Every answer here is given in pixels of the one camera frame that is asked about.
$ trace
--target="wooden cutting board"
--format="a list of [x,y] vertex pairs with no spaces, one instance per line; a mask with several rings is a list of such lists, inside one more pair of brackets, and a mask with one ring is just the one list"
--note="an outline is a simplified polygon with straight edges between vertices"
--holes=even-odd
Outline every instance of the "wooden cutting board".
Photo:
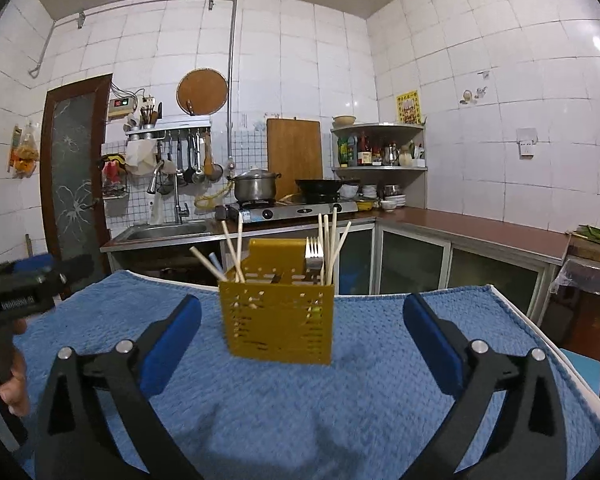
[[296,119],[267,120],[269,171],[281,173],[276,199],[299,192],[297,178],[322,178],[320,123]]

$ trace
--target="metal screw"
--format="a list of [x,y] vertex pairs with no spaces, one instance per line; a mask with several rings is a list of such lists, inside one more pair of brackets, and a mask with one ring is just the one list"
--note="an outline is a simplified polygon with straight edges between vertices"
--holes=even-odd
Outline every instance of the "metal screw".
[[128,354],[134,347],[134,342],[129,341],[129,339],[123,339],[116,345],[116,352],[120,352],[121,354]]
[[487,345],[487,343],[485,343],[482,339],[476,339],[471,343],[471,348],[477,354],[485,354],[489,349],[489,345]]
[[69,357],[71,357],[71,354],[74,353],[73,350],[71,350],[68,346],[63,346],[59,351],[58,351],[58,358],[59,359],[68,359]]
[[533,359],[535,359],[536,361],[544,361],[544,358],[546,357],[546,355],[544,354],[544,352],[541,349],[534,348],[531,351],[531,357]]

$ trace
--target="blue gripper pad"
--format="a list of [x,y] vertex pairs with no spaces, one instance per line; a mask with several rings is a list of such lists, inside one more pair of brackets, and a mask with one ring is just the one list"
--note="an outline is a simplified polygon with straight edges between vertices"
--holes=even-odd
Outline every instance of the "blue gripper pad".
[[404,299],[402,317],[440,391],[459,399],[468,375],[467,339],[454,323],[439,319],[419,294]]
[[187,294],[167,319],[152,323],[140,336],[141,349],[151,345],[138,373],[138,387],[147,399],[164,391],[201,320],[200,300]]

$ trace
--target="plastic bag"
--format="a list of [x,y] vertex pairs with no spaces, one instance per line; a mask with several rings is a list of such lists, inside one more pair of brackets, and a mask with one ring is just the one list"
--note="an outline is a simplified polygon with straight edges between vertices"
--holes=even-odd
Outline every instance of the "plastic bag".
[[25,127],[20,143],[13,153],[13,169],[16,170],[14,176],[17,178],[29,178],[36,171],[37,162],[40,160],[40,152],[33,137],[36,126],[29,123]]

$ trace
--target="stainless steel sink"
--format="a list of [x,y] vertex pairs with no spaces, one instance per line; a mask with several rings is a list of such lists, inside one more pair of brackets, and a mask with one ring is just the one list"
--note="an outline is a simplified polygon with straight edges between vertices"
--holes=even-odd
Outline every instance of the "stainless steel sink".
[[121,237],[120,242],[135,240],[156,240],[158,238],[181,238],[185,236],[209,235],[206,220],[195,220],[186,224],[139,225],[131,227],[128,233]]

